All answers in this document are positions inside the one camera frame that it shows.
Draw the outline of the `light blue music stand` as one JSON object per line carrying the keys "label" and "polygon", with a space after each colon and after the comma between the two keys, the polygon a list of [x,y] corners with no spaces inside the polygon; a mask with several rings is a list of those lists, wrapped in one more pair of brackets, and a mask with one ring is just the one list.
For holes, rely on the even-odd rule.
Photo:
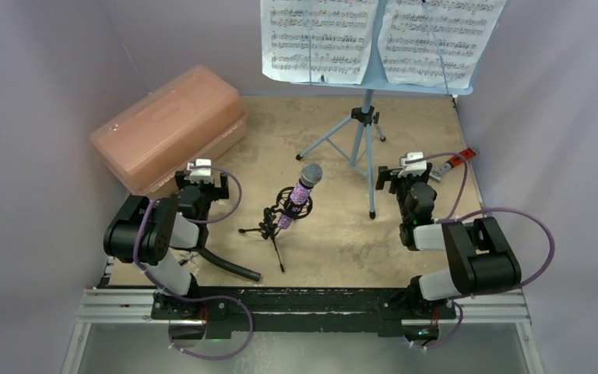
{"label": "light blue music stand", "polygon": [[[377,6],[375,17],[372,23],[372,40],[371,40],[371,54],[368,58],[368,68],[362,79],[360,85],[354,85],[354,89],[365,90],[363,104],[351,110],[351,113],[344,118],[338,125],[330,129],[325,135],[321,136],[313,142],[308,148],[297,153],[296,159],[302,160],[314,148],[323,142],[330,144],[336,151],[338,151],[346,161],[349,167],[355,171],[360,172],[368,180],[368,198],[369,198],[369,216],[371,219],[376,218],[375,212],[375,193],[373,192],[373,169],[372,169],[372,130],[376,129],[379,139],[384,142],[386,137],[378,124],[374,120],[376,115],[375,108],[372,106],[373,95],[376,90],[390,90],[395,92],[409,92],[414,94],[444,94],[450,97],[451,102],[456,102],[456,96],[459,94],[470,94],[473,89],[467,88],[465,90],[456,89],[445,83],[445,86],[440,87],[426,87],[417,85],[399,85],[388,82],[385,70],[382,66],[382,60],[377,51],[378,37],[382,29],[382,19],[387,6],[386,1],[380,1]],[[344,153],[331,139],[330,136],[339,131],[342,127],[352,121],[358,121],[357,131],[354,137],[354,143],[350,153]]]}

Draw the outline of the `purple glitter microphone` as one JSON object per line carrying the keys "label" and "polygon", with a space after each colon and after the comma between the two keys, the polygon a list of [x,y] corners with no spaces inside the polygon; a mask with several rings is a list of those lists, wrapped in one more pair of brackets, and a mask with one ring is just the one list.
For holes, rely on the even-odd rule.
{"label": "purple glitter microphone", "polygon": [[312,189],[322,180],[322,167],[315,163],[306,164],[302,170],[297,184],[283,205],[283,213],[278,220],[278,228],[288,229],[289,226],[300,218],[302,210],[307,206]]}

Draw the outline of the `black microphone shock mount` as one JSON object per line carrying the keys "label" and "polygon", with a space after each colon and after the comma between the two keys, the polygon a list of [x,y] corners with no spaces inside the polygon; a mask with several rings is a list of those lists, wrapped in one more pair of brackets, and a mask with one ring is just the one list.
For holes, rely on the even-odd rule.
{"label": "black microphone shock mount", "polygon": [[313,207],[311,192],[313,188],[297,183],[278,192],[275,203],[263,210],[263,219],[256,228],[239,228],[240,234],[258,232],[264,240],[270,240],[276,253],[280,270],[285,272],[276,238],[282,230],[288,229],[293,222],[306,218]]}

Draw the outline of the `sheet music page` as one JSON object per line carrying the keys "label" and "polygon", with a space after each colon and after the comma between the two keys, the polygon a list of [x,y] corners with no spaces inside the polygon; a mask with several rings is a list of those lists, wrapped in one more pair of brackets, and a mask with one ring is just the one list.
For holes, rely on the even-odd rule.
{"label": "sheet music page", "polygon": [[272,0],[259,4],[264,76],[286,83],[362,83],[377,1]]}
{"label": "sheet music page", "polygon": [[386,79],[391,84],[469,88],[506,4],[387,2],[377,43]]}

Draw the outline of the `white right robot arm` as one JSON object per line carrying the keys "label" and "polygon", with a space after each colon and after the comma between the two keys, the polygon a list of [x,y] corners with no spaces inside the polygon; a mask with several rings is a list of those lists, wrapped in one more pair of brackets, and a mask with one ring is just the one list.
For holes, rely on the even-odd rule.
{"label": "white right robot arm", "polygon": [[498,222],[483,217],[438,223],[432,216],[438,194],[427,180],[426,171],[413,175],[400,168],[378,169],[375,188],[387,187],[399,206],[402,245],[414,252],[443,251],[447,259],[446,268],[413,277],[388,305],[424,317],[449,298],[519,285],[521,267]]}

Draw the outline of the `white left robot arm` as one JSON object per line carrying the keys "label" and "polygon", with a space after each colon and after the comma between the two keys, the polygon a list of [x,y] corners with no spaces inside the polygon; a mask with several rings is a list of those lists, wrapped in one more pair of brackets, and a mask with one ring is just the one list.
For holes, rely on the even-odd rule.
{"label": "white left robot arm", "polygon": [[105,253],[136,266],[162,293],[172,296],[171,309],[183,319],[200,311],[199,286],[171,248],[205,245],[211,203],[230,197],[229,176],[220,171],[216,186],[208,168],[178,171],[174,176],[177,192],[159,199],[128,196],[104,233]]}

